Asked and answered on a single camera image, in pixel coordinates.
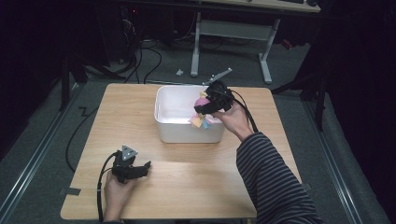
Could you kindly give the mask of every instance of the metal rail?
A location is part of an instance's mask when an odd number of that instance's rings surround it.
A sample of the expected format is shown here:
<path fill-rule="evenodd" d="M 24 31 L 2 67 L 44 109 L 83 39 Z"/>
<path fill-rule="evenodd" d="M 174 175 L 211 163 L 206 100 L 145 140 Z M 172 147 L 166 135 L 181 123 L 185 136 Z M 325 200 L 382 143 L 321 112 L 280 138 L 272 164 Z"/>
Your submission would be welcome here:
<path fill-rule="evenodd" d="M 332 182 L 334 183 L 335 189 L 337 190 L 338 196 L 340 197 L 341 204 L 344 206 L 349 222 L 353 224 L 363 223 L 358 208 L 353 202 L 349 188 L 347 187 L 347 184 L 344 181 L 344 178 L 342 177 L 337 163 L 332 155 L 332 151 L 327 144 L 324 133 L 318 129 L 318 126 L 315 123 L 315 109 L 309 102 L 303 102 L 303 107 L 305 112 L 310 117 L 309 120 L 312 124 L 312 127 L 315 129 L 315 133 L 317 134 L 318 140 L 321 144 L 323 157 L 325 159 L 327 168 L 329 169 Z"/>
<path fill-rule="evenodd" d="M 11 218 L 15 208 L 18 205 L 18 202 L 20 201 L 21 197 L 23 196 L 24 192 L 26 191 L 33 177 L 35 176 L 35 173 L 38 170 L 41 162 L 44 160 L 45 156 L 47 155 L 53 136 L 56 134 L 57 130 L 62 124 L 62 121 L 64 120 L 64 117 L 70 108 L 70 105 L 81 93 L 83 89 L 83 85 L 76 84 L 73 87 L 73 89 L 74 90 L 73 90 L 72 100 L 64 110 L 60 110 L 58 112 L 54 121 L 47 129 L 47 132 L 45 133 L 40 144 L 36 148 L 32 158 L 29 160 L 24 170 L 21 172 L 14 187 L 9 192 L 7 198 L 3 202 L 0 208 L 0 224 L 7 223 L 8 220 Z"/>

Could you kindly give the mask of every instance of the dark background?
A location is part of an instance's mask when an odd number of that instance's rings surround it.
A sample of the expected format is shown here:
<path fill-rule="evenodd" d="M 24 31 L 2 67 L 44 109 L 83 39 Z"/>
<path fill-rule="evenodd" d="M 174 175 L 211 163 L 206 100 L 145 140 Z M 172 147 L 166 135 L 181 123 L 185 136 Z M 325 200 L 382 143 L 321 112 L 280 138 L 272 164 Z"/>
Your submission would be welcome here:
<path fill-rule="evenodd" d="M 295 45 L 313 44 L 296 79 L 326 73 L 326 91 L 346 140 L 389 219 L 396 222 L 392 210 L 396 207 L 396 5 L 390 0 L 319 3 L 323 15 L 341 16 L 345 21 L 323 25 L 313 39 L 317 29 L 285 19 L 276 43 L 288 39 Z M 71 2 L 0 4 L 3 158 L 60 78 L 67 51 L 107 65 L 124 58 L 125 43 L 114 8 L 107 14 L 101 8 Z M 141 21 L 145 34 L 165 43 L 177 37 L 173 30 L 186 32 L 192 18 L 192 12 L 175 14 L 170 9 L 145 8 L 139 13 L 145 18 Z M 101 20 L 104 15 L 113 20 Z M 301 88 L 316 83 L 307 82 Z"/>

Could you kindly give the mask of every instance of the colorful toy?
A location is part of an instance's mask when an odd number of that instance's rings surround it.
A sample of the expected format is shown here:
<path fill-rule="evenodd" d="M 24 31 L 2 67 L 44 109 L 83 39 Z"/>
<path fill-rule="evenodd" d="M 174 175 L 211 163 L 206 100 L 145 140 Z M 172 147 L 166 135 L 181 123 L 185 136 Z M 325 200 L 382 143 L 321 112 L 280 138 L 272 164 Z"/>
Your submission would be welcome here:
<path fill-rule="evenodd" d="M 210 101 L 206 99 L 207 95 L 204 91 L 200 92 L 200 96 L 201 97 L 197 101 L 195 101 L 194 106 L 206 105 L 210 103 Z M 192 124 L 192 126 L 195 126 L 197 128 L 200 128 L 203 125 L 205 129 L 210 128 L 210 123 L 212 123 L 212 121 L 206 118 L 206 115 L 203 115 L 201 113 L 197 113 L 192 116 L 189 122 Z"/>

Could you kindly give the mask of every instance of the pink object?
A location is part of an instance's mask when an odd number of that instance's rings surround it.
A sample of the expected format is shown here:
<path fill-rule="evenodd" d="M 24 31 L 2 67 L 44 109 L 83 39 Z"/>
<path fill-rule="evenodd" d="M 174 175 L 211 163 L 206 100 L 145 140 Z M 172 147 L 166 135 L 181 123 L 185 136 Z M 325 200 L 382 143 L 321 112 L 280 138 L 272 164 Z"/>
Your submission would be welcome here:
<path fill-rule="evenodd" d="M 210 103 L 210 101 L 208 99 L 206 99 L 205 97 L 201 97 L 197 101 L 195 101 L 195 105 L 194 106 L 207 105 L 209 103 Z"/>

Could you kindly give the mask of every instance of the human hand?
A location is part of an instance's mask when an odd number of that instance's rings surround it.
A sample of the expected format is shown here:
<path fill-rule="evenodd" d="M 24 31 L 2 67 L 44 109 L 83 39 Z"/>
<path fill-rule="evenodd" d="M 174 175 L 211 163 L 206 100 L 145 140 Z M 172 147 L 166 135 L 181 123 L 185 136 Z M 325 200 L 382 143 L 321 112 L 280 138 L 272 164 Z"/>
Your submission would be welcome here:
<path fill-rule="evenodd" d="M 231 109 L 226 112 L 215 112 L 212 114 L 224 124 L 226 129 L 234 133 L 239 140 L 244 141 L 249 135 L 253 134 L 248 124 L 248 117 L 244 108 L 237 102 L 233 102 Z"/>
<path fill-rule="evenodd" d="M 107 173 L 105 196 L 106 196 L 106 211 L 104 221 L 119 221 L 121 212 L 127 204 L 134 184 L 137 179 L 128 180 L 126 184 L 119 182 L 116 176 L 111 172 Z"/>

